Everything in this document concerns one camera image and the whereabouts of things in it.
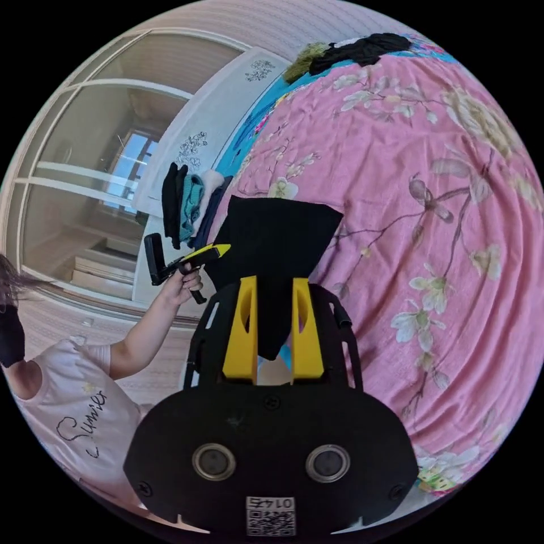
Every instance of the folded clothes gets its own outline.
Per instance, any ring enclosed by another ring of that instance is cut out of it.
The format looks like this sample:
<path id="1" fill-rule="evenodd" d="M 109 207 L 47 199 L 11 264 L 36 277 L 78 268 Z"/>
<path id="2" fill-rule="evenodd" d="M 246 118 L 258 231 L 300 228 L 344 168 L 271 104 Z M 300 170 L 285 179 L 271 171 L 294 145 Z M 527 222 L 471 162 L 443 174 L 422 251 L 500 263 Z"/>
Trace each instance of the folded clothes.
<path id="1" fill-rule="evenodd" d="M 193 234 L 192 237 L 195 237 L 200 229 L 202 220 L 204 219 L 204 214 L 208 209 L 208 204 L 210 203 L 210 198 L 215 189 L 219 189 L 224 183 L 225 178 L 215 170 L 206 170 L 201 176 L 202 183 L 204 183 L 204 194 L 202 195 L 202 200 L 198 207 L 198 219 L 193 223 Z"/>
<path id="2" fill-rule="evenodd" d="M 172 163 L 161 190 L 164 237 L 172 239 L 174 249 L 180 249 L 180 210 L 187 172 L 185 164 L 178 170 L 176 163 Z"/>
<path id="3" fill-rule="evenodd" d="M 219 207 L 221 199 L 223 198 L 223 195 L 225 194 L 225 191 L 227 190 L 231 181 L 232 176 L 227 176 L 223 182 L 223 185 L 215 189 L 215 191 L 211 194 L 210 202 L 208 202 L 208 207 L 206 208 L 197 234 L 195 237 L 190 238 L 187 242 L 187 245 L 195 251 L 206 246 L 217 208 Z"/>
<path id="4" fill-rule="evenodd" d="M 187 242 L 193 234 L 193 223 L 200 214 L 200 201 L 204 194 L 202 178 L 196 174 L 185 176 L 180 210 L 180 241 Z"/>

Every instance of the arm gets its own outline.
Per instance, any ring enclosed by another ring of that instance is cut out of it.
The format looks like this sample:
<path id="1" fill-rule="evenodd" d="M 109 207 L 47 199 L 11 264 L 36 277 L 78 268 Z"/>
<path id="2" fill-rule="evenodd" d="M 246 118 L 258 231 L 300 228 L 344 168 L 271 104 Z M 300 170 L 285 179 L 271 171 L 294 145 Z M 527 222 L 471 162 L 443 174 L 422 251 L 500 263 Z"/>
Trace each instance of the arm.
<path id="1" fill-rule="evenodd" d="M 162 346 L 180 305 L 190 299 L 190 290 L 201 288 L 197 271 L 186 276 L 177 271 L 169 278 L 140 322 L 124 340 L 112 345 L 110 377 L 119 380 L 146 368 Z"/>

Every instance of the window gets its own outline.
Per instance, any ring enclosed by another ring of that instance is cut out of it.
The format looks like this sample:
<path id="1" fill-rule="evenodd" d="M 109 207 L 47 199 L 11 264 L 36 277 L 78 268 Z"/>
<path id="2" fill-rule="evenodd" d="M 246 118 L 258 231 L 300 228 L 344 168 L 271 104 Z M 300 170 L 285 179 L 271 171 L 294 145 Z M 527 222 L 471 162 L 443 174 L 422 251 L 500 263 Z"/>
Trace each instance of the window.
<path id="1" fill-rule="evenodd" d="M 119 182 L 110 183 L 106 192 L 117 197 L 132 200 L 136 186 L 142 178 L 143 172 L 157 144 L 158 140 L 156 137 L 149 136 L 142 131 L 132 131 L 126 142 L 121 142 L 121 149 L 111 172 L 114 176 L 126 179 L 126 184 L 121 185 Z M 133 208 L 111 202 L 103 202 L 103 204 L 130 215 L 135 215 L 137 212 Z"/>

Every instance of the hand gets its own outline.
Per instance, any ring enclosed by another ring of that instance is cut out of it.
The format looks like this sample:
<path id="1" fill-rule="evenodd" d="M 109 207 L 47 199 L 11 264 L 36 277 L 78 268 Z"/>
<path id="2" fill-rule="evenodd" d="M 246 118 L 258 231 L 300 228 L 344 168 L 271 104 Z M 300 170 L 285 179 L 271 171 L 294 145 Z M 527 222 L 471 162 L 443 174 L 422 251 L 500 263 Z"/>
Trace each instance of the hand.
<path id="1" fill-rule="evenodd" d="M 185 276 L 176 270 L 164 284 L 160 296 L 167 304 L 180 306 L 191 298 L 191 291 L 199 291 L 200 289 L 202 289 L 202 278 L 198 270 Z"/>

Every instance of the white t-shirt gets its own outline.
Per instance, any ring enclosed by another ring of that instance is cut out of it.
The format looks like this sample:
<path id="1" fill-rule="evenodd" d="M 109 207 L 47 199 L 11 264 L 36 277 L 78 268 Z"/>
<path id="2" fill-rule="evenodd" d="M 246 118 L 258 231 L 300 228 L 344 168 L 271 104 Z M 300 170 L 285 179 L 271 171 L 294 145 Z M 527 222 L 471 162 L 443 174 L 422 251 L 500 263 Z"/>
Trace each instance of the white t-shirt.
<path id="1" fill-rule="evenodd" d="M 138 406 L 109 377 L 110 360 L 111 346 L 60 341 L 34 358 L 42 373 L 38 393 L 16 400 L 38 440 L 72 477 L 140 505 L 123 463 L 149 407 Z"/>

